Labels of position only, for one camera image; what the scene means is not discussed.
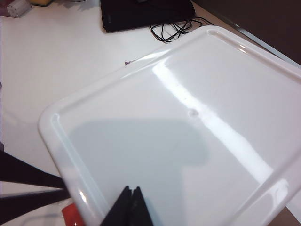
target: desk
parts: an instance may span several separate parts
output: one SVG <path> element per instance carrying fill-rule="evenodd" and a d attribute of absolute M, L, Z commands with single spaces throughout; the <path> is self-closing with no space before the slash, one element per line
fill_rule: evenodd
<path fill-rule="evenodd" d="M 198 16 L 243 36 L 194 6 Z M 21 19 L 2 17 L 1 43 L 1 140 L 5 150 L 55 175 L 59 173 L 37 129 L 42 111 L 123 67 L 125 61 L 164 45 L 149 28 L 105 33 L 99 0 L 59 0 L 46 8 L 34 7 Z M 1 186 L 2 194 L 45 190 L 10 183 Z M 63 226 L 60 210 L 68 202 L 59 204 L 59 208 L 58 204 L 40 208 L 6 225 Z"/>

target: black laptop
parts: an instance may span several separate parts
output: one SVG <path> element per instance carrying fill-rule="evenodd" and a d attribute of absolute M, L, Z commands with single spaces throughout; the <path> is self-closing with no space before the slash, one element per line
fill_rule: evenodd
<path fill-rule="evenodd" d="M 173 23 L 195 16 L 190 0 L 101 0 L 107 32 Z"/>

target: white table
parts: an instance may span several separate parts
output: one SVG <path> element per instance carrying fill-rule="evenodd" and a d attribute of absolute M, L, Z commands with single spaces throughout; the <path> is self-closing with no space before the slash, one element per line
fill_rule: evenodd
<path fill-rule="evenodd" d="M 243 36 L 194 6 L 198 16 Z M 38 133 L 37 121 L 42 111 L 123 67 L 125 61 L 138 59 L 162 45 L 149 28 L 106 33 L 98 0 L 60 0 L 46 8 L 34 7 L 21 19 L 1 17 L 1 140 L 6 152 L 59 175 Z M 1 184 L 2 194 L 45 189 Z M 301 220 L 299 196 L 289 207 Z M 60 210 L 68 203 L 71 201 L 40 208 L 5 225 L 63 226 Z"/>

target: dark background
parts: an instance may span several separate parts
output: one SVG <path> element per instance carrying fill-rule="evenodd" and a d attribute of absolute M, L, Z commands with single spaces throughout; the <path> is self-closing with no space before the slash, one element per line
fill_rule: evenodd
<path fill-rule="evenodd" d="M 301 0 L 193 0 L 301 65 Z"/>

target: yellow object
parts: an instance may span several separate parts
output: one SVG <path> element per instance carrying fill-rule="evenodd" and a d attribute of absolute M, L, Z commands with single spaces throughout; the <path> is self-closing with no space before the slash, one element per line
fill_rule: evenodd
<path fill-rule="evenodd" d="M 53 0 L 30 0 L 32 5 L 36 6 L 48 6 Z"/>

